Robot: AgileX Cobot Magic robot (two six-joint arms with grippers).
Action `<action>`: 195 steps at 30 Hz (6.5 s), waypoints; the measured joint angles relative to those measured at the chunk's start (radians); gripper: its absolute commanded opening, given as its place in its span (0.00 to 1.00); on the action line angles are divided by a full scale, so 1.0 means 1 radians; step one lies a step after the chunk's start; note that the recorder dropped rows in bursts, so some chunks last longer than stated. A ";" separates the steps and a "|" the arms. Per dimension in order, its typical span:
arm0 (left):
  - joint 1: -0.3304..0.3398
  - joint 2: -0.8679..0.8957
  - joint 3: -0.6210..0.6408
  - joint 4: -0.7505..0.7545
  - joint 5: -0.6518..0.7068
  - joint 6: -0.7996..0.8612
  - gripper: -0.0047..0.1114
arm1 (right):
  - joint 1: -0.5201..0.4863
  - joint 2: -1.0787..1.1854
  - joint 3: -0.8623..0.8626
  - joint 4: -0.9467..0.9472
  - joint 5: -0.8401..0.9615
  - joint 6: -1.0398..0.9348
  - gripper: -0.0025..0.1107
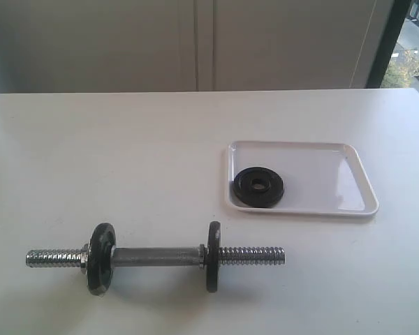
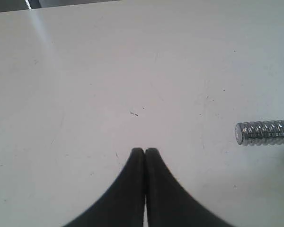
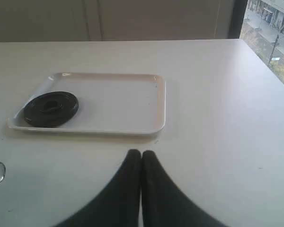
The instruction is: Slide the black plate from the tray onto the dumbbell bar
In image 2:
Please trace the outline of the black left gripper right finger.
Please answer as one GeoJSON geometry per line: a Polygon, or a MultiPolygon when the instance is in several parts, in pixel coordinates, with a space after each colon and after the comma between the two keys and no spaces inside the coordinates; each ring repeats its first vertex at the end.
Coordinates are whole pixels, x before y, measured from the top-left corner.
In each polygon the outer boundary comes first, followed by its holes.
{"type": "Polygon", "coordinates": [[[145,151],[146,207],[150,227],[230,227],[175,179],[159,151],[145,151]]]}

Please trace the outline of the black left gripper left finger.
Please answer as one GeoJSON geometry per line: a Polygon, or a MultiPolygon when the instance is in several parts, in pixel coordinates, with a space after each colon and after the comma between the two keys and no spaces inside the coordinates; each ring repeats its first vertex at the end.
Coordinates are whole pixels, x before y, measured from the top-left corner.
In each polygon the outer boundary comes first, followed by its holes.
{"type": "Polygon", "coordinates": [[[67,227],[142,227],[145,208],[145,153],[133,148],[118,177],[67,227]]]}

